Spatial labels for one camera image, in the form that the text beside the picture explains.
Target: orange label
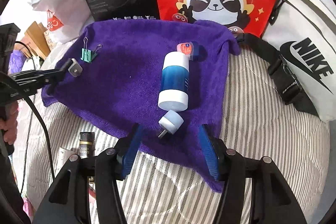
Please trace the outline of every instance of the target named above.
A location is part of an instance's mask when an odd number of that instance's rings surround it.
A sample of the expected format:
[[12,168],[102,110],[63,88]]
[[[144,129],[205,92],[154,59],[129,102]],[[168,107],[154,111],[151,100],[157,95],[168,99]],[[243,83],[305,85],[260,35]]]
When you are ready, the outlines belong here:
[[191,44],[190,43],[182,43],[181,44],[181,52],[184,54],[191,54]]
[[47,16],[48,16],[47,28],[49,31],[52,32],[64,26],[63,23],[57,17],[54,16],[54,13],[52,11],[48,10]]

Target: black cable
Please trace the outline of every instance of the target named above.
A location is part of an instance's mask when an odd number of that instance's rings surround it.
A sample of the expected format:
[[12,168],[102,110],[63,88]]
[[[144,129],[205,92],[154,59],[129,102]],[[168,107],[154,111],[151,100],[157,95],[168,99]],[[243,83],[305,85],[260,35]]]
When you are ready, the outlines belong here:
[[[36,98],[36,94],[34,94],[34,98],[33,98],[33,103],[34,103],[34,104],[35,104],[35,98]],[[22,195],[23,186],[24,186],[24,184],[25,184],[26,163],[27,163],[27,151],[28,151],[28,141],[29,141],[29,135],[30,135],[30,128],[31,128],[31,126],[32,126],[32,120],[33,120],[33,111],[31,111],[31,113],[30,113],[30,121],[29,121],[29,126],[28,126],[28,134],[27,134],[27,142],[26,142],[26,151],[25,151],[25,160],[24,160],[24,167],[23,167],[23,179],[22,179],[22,186],[21,186],[20,195]]]
[[34,62],[34,56],[32,54],[32,52],[30,51],[30,49],[28,48],[28,46],[24,43],[22,43],[21,41],[15,41],[16,44],[21,44],[23,45],[24,47],[26,47],[26,49],[28,50],[30,56],[31,56],[31,60],[33,61],[33,66],[34,66],[34,70],[36,70],[36,66],[35,66],[35,62]]
[[38,110],[36,109],[35,105],[31,101],[28,95],[26,95],[25,91],[20,87],[18,83],[16,83],[11,77],[0,71],[0,82],[6,84],[10,88],[14,89],[16,92],[18,92],[27,102],[27,104],[30,106],[31,110],[35,114],[36,118],[39,120],[47,142],[47,149],[48,149],[48,155],[49,155],[49,163],[50,163],[50,170],[51,170],[51,177],[54,180],[55,179],[55,173],[54,173],[54,167],[53,167],[53,156],[51,154],[51,146],[50,146],[50,139],[48,135],[47,127],[39,114]]
[[[31,52],[31,50],[28,48],[28,46],[26,44],[22,43],[21,41],[15,41],[15,43],[21,44],[22,46],[24,46],[27,49],[27,51],[29,52],[29,54],[31,56],[31,60],[33,62],[34,70],[36,70],[36,66],[35,66],[35,62],[34,62],[34,56],[33,56],[32,52]],[[33,98],[33,104],[34,105],[35,105],[35,98],[36,98],[36,94],[34,94],[34,98]],[[33,121],[33,111],[31,111],[31,114],[30,114],[30,120],[29,120],[29,126],[28,126],[28,134],[27,134],[27,141],[26,141],[26,151],[25,151],[25,160],[24,160],[24,167],[23,167],[23,179],[22,179],[22,186],[21,186],[20,195],[22,195],[23,186],[24,186],[24,183],[25,183],[28,142],[29,142],[29,135],[30,135],[30,129],[31,129],[31,126],[32,126],[32,121]]]

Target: microfiber towel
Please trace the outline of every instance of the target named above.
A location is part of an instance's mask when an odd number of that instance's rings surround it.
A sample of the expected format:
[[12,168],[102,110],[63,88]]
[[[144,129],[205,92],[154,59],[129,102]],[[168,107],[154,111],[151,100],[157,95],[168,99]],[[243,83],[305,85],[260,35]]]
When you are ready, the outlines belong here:
[[23,68],[23,65],[26,61],[26,56],[23,54],[23,52],[19,50],[13,50],[13,52],[10,54],[9,59],[9,73],[17,73],[20,72]]
[[[101,44],[91,64],[81,60],[83,39],[87,48]],[[182,42],[196,41],[203,60],[189,62],[188,109],[179,112],[184,123],[174,135],[157,137],[158,107],[163,61]],[[56,67],[75,58],[83,68],[74,78],[66,74],[52,96],[42,91],[45,106],[59,101],[75,114],[117,138],[125,137],[137,122],[146,133],[140,151],[193,168],[215,191],[222,184],[209,174],[198,141],[199,126],[207,123],[218,137],[228,73],[229,53],[239,46],[230,31],[218,23],[198,20],[194,24],[161,20],[107,20],[87,26]]]

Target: metal prong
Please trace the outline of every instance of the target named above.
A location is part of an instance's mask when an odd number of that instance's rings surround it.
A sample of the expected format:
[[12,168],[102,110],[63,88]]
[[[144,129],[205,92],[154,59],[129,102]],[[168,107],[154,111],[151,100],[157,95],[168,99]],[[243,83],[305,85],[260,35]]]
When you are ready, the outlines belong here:
[[84,37],[83,41],[84,41],[84,49],[87,50],[87,41],[88,41],[87,37]]
[[99,44],[93,52],[97,53],[102,47],[103,47],[103,45]]
[[162,137],[167,133],[168,131],[167,130],[163,130],[160,135],[159,135],[159,138],[162,139]]

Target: metal screw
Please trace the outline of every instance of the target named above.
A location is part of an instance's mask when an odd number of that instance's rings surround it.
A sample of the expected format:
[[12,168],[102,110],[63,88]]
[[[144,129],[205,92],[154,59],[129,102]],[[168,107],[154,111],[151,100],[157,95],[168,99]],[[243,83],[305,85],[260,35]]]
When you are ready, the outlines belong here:
[[265,163],[270,164],[272,162],[272,159],[270,157],[263,157],[262,159]]
[[107,149],[107,150],[105,151],[105,153],[106,153],[107,155],[113,155],[115,152],[116,152],[116,151],[115,151],[114,148],[109,148],[109,149]]
[[78,155],[71,155],[69,158],[70,161],[76,161],[78,160]]
[[226,153],[227,153],[228,155],[231,155],[231,156],[233,156],[233,155],[235,155],[235,154],[236,154],[236,151],[235,151],[235,150],[233,150],[233,149],[231,149],[231,148],[229,148],[229,149],[227,149],[227,150],[226,150]]

